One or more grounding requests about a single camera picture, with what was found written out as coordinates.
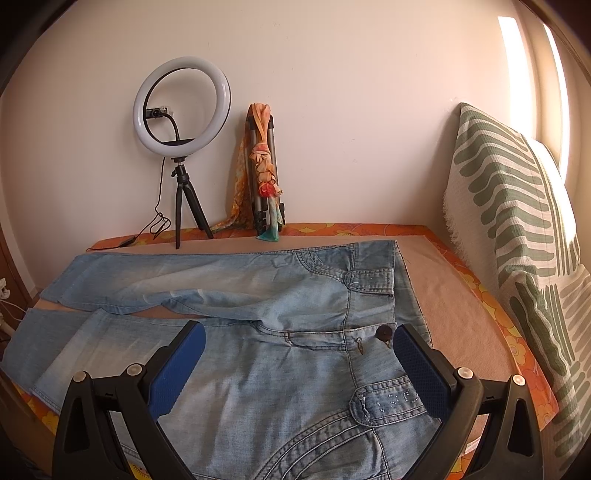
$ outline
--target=ring light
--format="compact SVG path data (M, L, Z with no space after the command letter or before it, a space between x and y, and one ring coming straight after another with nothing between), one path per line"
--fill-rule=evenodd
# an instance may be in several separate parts
M209 125L201 135L182 145L165 144L153 136L148 128L145 110L150 99L150 94L160 80L173 72L183 69L199 70L210 78L216 89L216 109L213 112L213 117ZM224 73L207 60L197 57L180 57L170 60L155 69L142 83L134 102L134 128L139 140L148 150L163 157L187 157L197 150L201 150L217 136L226 123L229 112L230 84Z

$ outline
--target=metal screw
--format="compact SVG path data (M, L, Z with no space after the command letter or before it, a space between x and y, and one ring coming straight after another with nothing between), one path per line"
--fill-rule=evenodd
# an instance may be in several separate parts
M468 367L458 368L457 374L460 375L460 377L465 378L466 380L470 380L474 376L474 372L470 370Z
M76 372L72 377L72 380L76 383L82 382L86 378L86 372Z
M520 387L523 387L525 385L525 378L523 378L521 375L513 375L513 382L515 382Z
M131 375L132 377L139 375L142 372L142 366L140 364L133 364L130 365L129 367L127 367L126 370L128 375Z

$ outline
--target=green and white pillow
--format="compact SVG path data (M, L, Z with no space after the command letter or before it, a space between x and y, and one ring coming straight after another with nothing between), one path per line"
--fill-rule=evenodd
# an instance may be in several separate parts
M591 431L591 277L545 146L461 105L444 209L452 241L512 317L558 400L559 467Z

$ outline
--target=blue padded clamp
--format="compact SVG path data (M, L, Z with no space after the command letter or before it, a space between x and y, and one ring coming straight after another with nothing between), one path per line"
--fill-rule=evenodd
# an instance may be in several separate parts
M454 368L439 350L430 348L416 330L407 325L394 332L394 353L432 417L445 422L452 412L457 381Z
M140 390L154 420L170 413L205 349L205 328L191 320L146 364Z

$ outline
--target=electrical outlet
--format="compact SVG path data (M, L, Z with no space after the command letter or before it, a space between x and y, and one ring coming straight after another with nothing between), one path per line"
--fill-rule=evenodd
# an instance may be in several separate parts
M156 108L147 108L145 112L146 118L160 118L159 116L154 115L154 112L160 112L160 114L167 113L170 116L173 115L173 111L170 109L170 107L163 105Z
M10 290L6 288L6 278L0 278L0 300L10 297Z

